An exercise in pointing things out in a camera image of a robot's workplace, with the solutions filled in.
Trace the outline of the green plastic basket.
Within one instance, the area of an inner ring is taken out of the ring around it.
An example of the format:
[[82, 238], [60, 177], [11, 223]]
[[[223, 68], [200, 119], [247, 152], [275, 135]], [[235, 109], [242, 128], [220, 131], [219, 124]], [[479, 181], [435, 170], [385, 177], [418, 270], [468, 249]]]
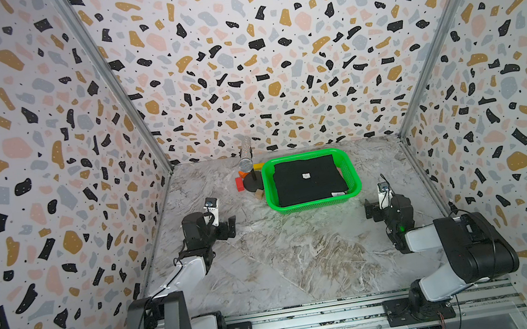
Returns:
[[269, 160], [261, 175], [268, 206], [283, 215], [341, 204], [363, 187], [348, 154], [333, 148]]

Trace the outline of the black t-shirt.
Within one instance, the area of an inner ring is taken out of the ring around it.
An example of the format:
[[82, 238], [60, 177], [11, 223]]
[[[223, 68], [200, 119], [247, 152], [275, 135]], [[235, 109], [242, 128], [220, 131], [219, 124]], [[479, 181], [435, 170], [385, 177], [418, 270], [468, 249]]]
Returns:
[[274, 170], [273, 180], [281, 207], [312, 203], [349, 191], [331, 155], [276, 164]]

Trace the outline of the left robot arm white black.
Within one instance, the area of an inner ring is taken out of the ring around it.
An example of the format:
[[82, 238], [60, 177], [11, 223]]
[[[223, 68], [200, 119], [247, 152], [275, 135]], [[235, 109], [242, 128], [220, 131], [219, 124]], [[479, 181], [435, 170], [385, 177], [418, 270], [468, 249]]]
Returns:
[[157, 292], [130, 304], [126, 329], [251, 329], [251, 323], [229, 328], [219, 311], [193, 317], [186, 304], [187, 296], [211, 270], [215, 242], [236, 236], [236, 220], [231, 216], [221, 221], [211, 208], [184, 217], [183, 246], [174, 260], [175, 270]]

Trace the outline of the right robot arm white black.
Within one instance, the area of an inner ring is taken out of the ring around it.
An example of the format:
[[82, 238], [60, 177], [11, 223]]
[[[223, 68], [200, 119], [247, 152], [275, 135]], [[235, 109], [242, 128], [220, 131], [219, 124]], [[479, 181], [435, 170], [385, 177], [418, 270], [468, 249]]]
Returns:
[[481, 213], [457, 211], [417, 228], [411, 200], [392, 191], [376, 202], [366, 202], [365, 212], [367, 219], [385, 224], [386, 236], [398, 252], [440, 249], [447, 258], [432, 275], [413, 281], [406, 298], [386, 304], [392, 320], [452, 318], [451, 300], [456, 295], [519, 269], [516, 250]]

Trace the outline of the small wooden block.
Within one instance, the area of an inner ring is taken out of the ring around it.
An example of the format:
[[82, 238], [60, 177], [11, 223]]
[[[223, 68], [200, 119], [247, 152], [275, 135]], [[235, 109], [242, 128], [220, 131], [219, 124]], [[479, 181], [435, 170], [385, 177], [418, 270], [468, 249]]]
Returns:
[[254, 197], [256, 197], [259, 200], [264, 199], [265, 191], [263, 191], [262, 189], [255, 191]]

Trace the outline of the red block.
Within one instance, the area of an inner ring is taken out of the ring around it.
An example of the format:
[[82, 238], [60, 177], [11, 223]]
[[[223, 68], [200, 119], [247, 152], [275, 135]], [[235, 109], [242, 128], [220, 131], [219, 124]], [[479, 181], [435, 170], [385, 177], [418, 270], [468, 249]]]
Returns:
[[240, 177], [235, 179], [235, 185], [238, 192], [243, 192], [245, 190], [243, 179], [241, 179]]

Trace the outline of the black round disc stand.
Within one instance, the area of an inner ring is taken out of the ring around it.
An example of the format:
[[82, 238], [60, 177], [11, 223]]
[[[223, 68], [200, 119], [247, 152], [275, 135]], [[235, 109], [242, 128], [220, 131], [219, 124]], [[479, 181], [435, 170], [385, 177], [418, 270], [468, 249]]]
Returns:
[[244, 178], [242, 184], [245, 190], [255, 193], [258, 190], [264, 191], [264, 182], [262, 181], [261, 171], [252, 170]]

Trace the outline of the yellow block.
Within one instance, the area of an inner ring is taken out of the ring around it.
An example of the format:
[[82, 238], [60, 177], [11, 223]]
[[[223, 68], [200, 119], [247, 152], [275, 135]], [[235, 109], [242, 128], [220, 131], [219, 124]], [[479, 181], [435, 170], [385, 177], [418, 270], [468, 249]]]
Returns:
[[264, 165], [265, 165], [264, 163], [254, 164], [254, 169], [255, 169], [255, 171], [257, 171], [257, 170], [262, 170], [262, 168], [263, 168]]

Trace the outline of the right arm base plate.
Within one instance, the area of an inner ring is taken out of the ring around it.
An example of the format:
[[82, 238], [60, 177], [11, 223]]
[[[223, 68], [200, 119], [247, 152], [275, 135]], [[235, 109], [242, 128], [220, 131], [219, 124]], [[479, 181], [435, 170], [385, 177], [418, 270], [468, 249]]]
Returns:
[[457, 316], [450, 301], [418, 303], [407, 297], [386, 300], [382, 306], [391, 328], [435, 322]]

